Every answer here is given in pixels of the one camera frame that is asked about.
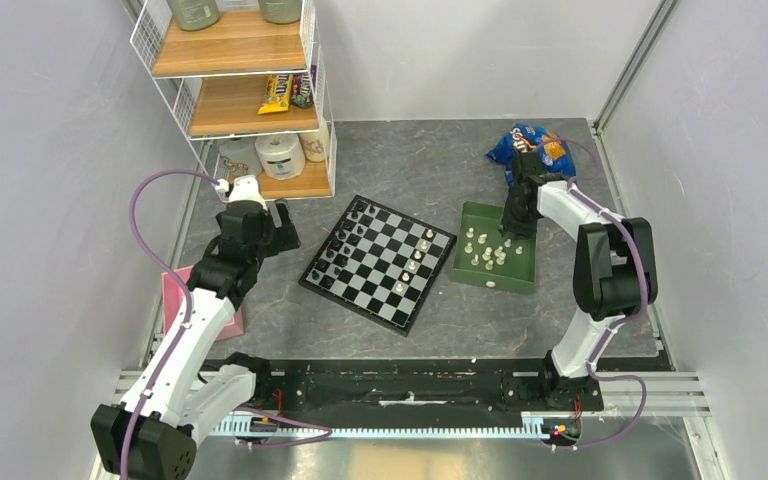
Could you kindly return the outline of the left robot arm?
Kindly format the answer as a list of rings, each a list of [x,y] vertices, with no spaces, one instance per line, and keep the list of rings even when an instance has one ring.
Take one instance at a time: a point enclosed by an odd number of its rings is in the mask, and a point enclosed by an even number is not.
[[[270,207],[252,175],[214,183],[227,194],[219,235],[183,280],[175,320],[135,384],[115,405],[101,405],[90,426],[102,467],[122,479],[184,479],[198,446],[238,405],[267,405],[274,383],[266,361],[239,355],[198,390],[193,382],[214,341],[255,286],[265,259],[299,247],[288,207]]]

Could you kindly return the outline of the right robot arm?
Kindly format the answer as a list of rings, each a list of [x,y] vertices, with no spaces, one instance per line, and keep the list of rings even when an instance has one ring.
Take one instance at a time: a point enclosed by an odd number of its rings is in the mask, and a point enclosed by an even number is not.
[[[561,409],[597,386],[595,371],[607,344],[657,297],[651,224],[624,218],[584,194],[567,175],[550,173],[535,152],[511,162],[512,184],[500,229],[531,239],[541,219],[560,226],[576,243],[572,292],[577,309],[541,367],[537,396]]]

